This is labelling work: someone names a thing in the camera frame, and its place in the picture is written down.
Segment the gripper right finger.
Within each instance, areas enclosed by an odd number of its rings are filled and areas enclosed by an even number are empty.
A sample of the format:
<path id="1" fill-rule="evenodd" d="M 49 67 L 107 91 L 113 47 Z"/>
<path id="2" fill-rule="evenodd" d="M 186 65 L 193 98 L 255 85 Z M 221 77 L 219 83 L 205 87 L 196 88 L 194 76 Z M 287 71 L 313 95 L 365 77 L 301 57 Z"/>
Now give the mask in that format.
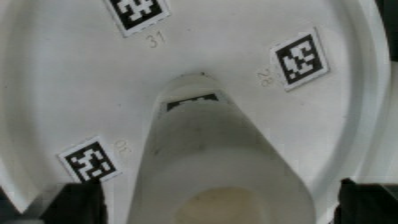
<path id="1" fill-rule="evenodd" d="M 337 224 L 398 224 L 398 184 L 342 180 Z"/>

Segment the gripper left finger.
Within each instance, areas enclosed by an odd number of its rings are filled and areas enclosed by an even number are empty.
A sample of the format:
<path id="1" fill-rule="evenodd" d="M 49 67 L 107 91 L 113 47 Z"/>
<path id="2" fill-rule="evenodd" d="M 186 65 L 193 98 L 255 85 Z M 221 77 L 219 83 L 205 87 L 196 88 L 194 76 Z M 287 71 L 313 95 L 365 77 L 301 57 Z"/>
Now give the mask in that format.
<path id="1" fill-rule="evenodd" d="M 68 184 L 40 218 L 45 224 L 109 224 L 102 184 Z"/>

